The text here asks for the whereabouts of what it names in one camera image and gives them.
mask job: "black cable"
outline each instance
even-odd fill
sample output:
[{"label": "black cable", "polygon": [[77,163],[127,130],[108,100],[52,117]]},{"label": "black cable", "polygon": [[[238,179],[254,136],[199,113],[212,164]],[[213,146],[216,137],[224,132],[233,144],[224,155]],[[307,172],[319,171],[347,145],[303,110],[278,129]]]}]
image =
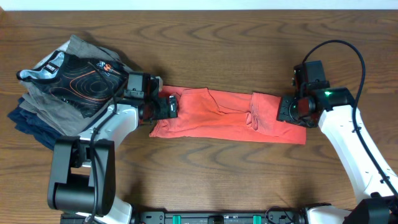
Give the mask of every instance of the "black cable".
[{"label": "black cable", "polygon": [[269,220],[269,218],[268,218],[268,212],[269,212],[270,209],[273,209],[273,208],[279,208],[279,209],[281,209],[281,210],[285,213],[286,217],[290,220],[290,222],[289,222],[289,223],[286,223],[286,224],[294,223],[293,219],[289,217],[289,215],[287,214],[286,210],[284,210],[283,208],[281,208],[281,207],[279,207],[279,206],[272,206],[271,208],[268,208],[268,209],[267,209],[266,214],[265,214],[266,219],[268,220],[268,222],[269,222],[270,224],[276,224],[276,223],[274,223],[273,221]]},{"label": "black cable", "polygon": [[354,131],[356,132],[356,134],[358,135],[359,140],[361,141],[362,146],[364,147],[366,153],[368,154],[369,158],[372,160],[374,166],[376,167],[377,171],[380,173],[383,181],[387,184],[387,186],[390,188],[391,192],[398,198],[398,192],[397,190],[394,188],[394,186],[392,186],[389,178],[387,177],[387,175],[383,172],[383,170],[381,169],[380,165],[377,163],[376,159],[374,158],[374,156],[372,155],[372,152],[369,150],[368,146],[366,145],[365,140],[362,137],[361,134],[361,128],[358,127],[358,124],[356,122],[356,109],[358,107],[358,102],[359,102],[359,97],[361,96],[361,92],[363,89],[363,85],[365,82],[365,75],[366,75],[366,68],[365,68],[365,61],[363,60],[363,57],[361,55],[361,53],[359,52],[359,50],[352,44],[350,44],[347,41],[343,41],[343,40],[328,40],[325,41],[319,45],[317,45],[316,47],[314,47],[311,51],[309,51],[309,53],[305,56],[303,63],[305,61],[307,61],[308,57],[310,56],[310,54],[312,52],[314,52],[316,49],[318,49],[319,47],[325,45],[325,44],[329,44],[329,43],[340,43],[340,44],[344,44],[347,45],[348,47],[350,47],[351,49],[353,49],[356,53],[356,55],[359,57],[359,60],[361,61],[361,66],[362,66],[362,77],[361,77],[361,83],[359,84],[359,88],[358,88],[358,93],[356,94],[356,98],[355,98],[355,102],[354,102],[354,106],[353,106],[353,124],[354,124]]},{"label": "black cable", "polygon": [[95,163],[95,148],[94,148],[94,139],[95,136],[99,133],[100,129],[104,126],[104,124],[106,124],[107,121],[109,121],[113,115],[117,114],[117,101],[116,101],[116,96],[114,94],[113,89],[111,88],[111,85],[106,81],[105,77],[103,76],[103,74],[101,74],[101,72],[90,62],[88,62],[88,64],[90,66],[92,66],[95,70],[95,72],[101,77],[101,79],[105,82],[105,84],[107,84],[112,97],[113,97],[113,103],[114,103],[114,108],[113,108],[113,112],[106,117],[97,127],[95,127],[93,129],[93,134],[91,135],[90,138],[90,146],[89,146],[89,150],[90,150],[90,160],[91,160],[91,168],[93,169],[93,180],[94,180],[94,204],[93,204],[93,211],[91,213],[91,215],[89,216],[89,218],[87,219],[87,221],[85,220],[84,224],[90,224],[94,221],[95,215],[97,213],[97,209],[98,209],[98,176],[97,176],[97,167],[96,167],[96,163]]}]

